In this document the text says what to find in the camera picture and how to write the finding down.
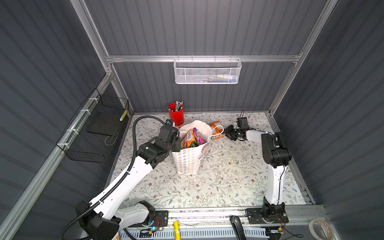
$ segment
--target red pen holder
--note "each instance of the red pen holder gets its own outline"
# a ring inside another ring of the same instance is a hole
[[[169,105],[169,108],[173,111],[175,110],[175,107],[176,103],[171,103]],[[180,109],[177,112],[172,112],[171,110],[168,109],[169,118],[175,122],[175,126],[181,126],[184,123],[184,108]]]

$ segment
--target white mesh basket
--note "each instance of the white mesh basket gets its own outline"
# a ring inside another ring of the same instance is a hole
[[[175,58],[177,84],[236,84],[240,76],[239,58]]]

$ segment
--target floral tablecloth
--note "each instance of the floral tablecloth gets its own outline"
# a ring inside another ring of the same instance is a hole
[[[128,129],[112,180],[130,163],[132,157],[132,124]],[[160,119],[168,114],[155,114]],[[185,114],[184,124],[201,120],[221,121],[224,127],[233,124],[239,114]],[[250,127],[271,131],[265,113],[245,113]],[[157,136],[161,123],[146,118],[137,123],[137,145]],[[211,141],[202,166],[196,175],[176,172],[172,156],[160,163],[131,191],[120,209],[146,200],[155,208],[261,206],[267,187],[267,164],[262,158],[261,144],[251,141],[230,141],[226,137]],[[288,205],[305,204],[289,167],[285,174],[284,200]]]

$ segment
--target gray wall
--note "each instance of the gray wall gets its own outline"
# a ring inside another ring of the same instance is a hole
[[[135,112],[268,110],[292,63],[243,63],[238,84],[175,83],[172,63],[114,63]]]
[[[0,42],[2,222],[105,72],[69,0],[1,1]],[[74,205],[91,195],[91,190],[96,193],[95,186],[102,189],[102,177],[92,178],[88,171],[101,176],[103,168],[64,159],[20,231],[43,232],[32,226],[32,216],[40,216],[35,225],[46,226],[57,217],[56,212],[63,211],[60,203]],[[74,184],[73,176],[85,180]],[[58,194],[68,188],[81,197],[74,200],[70,194]],[[62,219],[74,217],[73,209],[70,214],[59,218],[60,228],[65,225]]]
[[[110,55],[293,55],[324,2],[86,0]],[[291,63],[243,63],[238,84],[183,86],[171,63],[114,65],[135,112],[164,112],[175,100],[185,111],[267,110]]]
[[[384,1],[339,1],[275,118],[343,239],[382,239]]]

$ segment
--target yellow marker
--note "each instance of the yellow marker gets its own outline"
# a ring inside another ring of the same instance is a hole
[[[179,222],[173,222],[173,228],[175,229],[175,240],[180,240]]]
[[[124,113],[121,115],[120,121],[124,119],[124,117],[127,115],[128,110],[125,110]]]

